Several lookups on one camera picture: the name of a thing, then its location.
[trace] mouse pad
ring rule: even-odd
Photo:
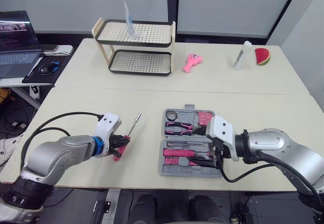
[[[57,78],[61,75],[62,71],[64,70],[65,66],[69,62],[71,56],[45,56],[42,60],[38,63],[37,66],[33,69],[29,76],[26,76],[22,83],[55,83]],[[39,73],[39,68],[48,63],[54,62],[57,64],[57,69],[53,71],[51,74],[48,75],[41,75]]]

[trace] laptop screen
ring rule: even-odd
[[[0,52],[41,49],[26,11],[0,12]]]

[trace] shelf rack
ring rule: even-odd
[[[114,73],[169,75],[173,70],[176,23],[133,23],[134,38],[129,36],[125,20],[100,18],[93,27],[92,35],[108,69]]]

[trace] perforated tray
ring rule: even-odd
[[[163,22],[133,21],[135,37],[127,32],[125,20],[106,20],[95,39],[102,44],[122,46],[169,47],[171,44],[172,26]]]
[[[115,51],[109,70],[114,73],[167,76],[171,72],[168,52]]]

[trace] pink toy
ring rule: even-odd
[[[182,68],[182,70],[185,73],[189,73],[192,66],[195,66],[202,61],[203,59],[201,58],[201,56],[196,54],[189,54],[187,57],[187,64],[185,67]]]

